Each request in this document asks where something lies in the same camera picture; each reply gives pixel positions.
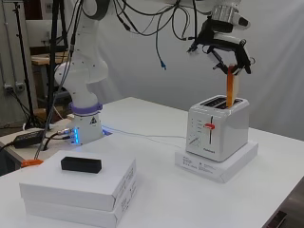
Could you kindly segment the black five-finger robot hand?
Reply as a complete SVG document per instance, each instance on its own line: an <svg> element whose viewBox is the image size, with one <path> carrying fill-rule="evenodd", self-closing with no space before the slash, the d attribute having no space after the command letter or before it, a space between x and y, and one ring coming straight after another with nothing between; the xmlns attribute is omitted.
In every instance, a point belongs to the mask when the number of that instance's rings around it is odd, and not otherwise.
<svg viewBox="0 0 304 228"><path fill-rule="evenodd" d="M217 53L217 49L233 52L237 63L233 65L231 72L238 75L244 69L247 74L251 74L252 61L245 47L246 41L244 39L229 36L222 32L217 32L212 28L212 26L213 20L208 16L207 20L202 24L198 36L194 39L194 42L191 44L187 52L195 52L198 46L207 47L205 54L210 57L214 57L218 61L214 66L214 69L219 68L225 74L228 73L228 66L224 64L222 58Z"/></svg>

